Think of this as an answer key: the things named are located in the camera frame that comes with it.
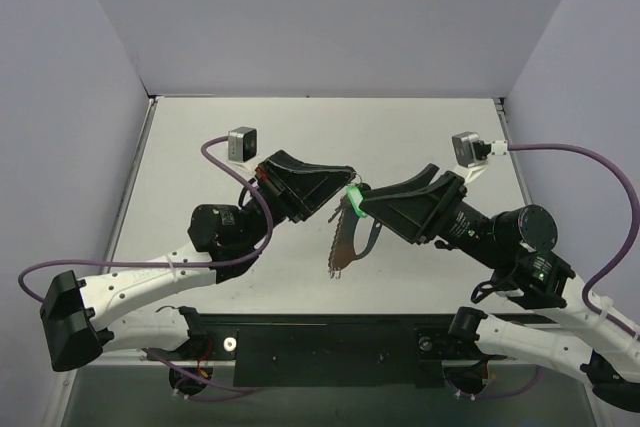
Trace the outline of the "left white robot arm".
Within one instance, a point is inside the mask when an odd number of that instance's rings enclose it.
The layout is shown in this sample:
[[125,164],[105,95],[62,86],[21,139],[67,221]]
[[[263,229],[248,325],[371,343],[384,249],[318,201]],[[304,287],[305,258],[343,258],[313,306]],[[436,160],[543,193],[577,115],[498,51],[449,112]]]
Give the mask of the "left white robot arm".
[[245,205],[200,204],[193,210],[183,247],[151,261],[119,262],[110,274],[56,275],[40,307],[52,369],[75,370],[108,349],[133,348],[128,331],[139,309],[244,275],[276,226],[306,221],[355,177],[350,166],[309,164],[279,150],[256,166]]

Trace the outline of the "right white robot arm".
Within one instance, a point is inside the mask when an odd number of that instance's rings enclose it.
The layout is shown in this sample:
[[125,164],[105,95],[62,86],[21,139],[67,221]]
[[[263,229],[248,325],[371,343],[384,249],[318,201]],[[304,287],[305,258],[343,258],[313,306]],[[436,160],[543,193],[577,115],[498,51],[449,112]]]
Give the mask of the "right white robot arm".
[[[455,172],[430,164],[408,181],[366,190],[358,210],[411,244],[435,242],[460,251],[492,275],[471,294],[447,330],[449,349],[523,360],[572,377],[600,400],[639,410],[639,332],[608,297],[596,294],[553,251],[554,219],[537,205],[487,217],[464,200],[467,185]],[[475,307],[493,294],[543,316],[563,331],[503,321]]]

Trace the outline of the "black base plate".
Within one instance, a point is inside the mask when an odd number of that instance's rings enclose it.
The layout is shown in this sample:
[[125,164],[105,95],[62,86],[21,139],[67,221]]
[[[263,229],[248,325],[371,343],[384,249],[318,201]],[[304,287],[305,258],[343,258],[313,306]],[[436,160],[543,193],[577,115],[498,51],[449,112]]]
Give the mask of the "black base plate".
[[445,362],[484,355],[449,334],[450,314],[191,314],[172,361],[231,362],[236,387],[441,387]]

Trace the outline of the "aluminium table frame rail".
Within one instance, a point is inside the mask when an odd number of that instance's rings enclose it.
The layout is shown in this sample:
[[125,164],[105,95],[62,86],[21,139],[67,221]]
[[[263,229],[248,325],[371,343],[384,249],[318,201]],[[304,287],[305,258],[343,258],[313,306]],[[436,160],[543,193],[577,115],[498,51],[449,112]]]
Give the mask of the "aluminium table frame rail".
[[[102,255],[104,260],[111,261],[114,258],[151,125],[155,116],[156,106],[157,97],[151,96],[145,109],[142,127],[136,141],[134,155],[127,172],[124,189],[118,201],[115,220],[109,231],[108,243]],[[76,377],[77,370],[63,372],[56,375],[53,390],[45,409],[41,426],[57,427],[62,425]]]

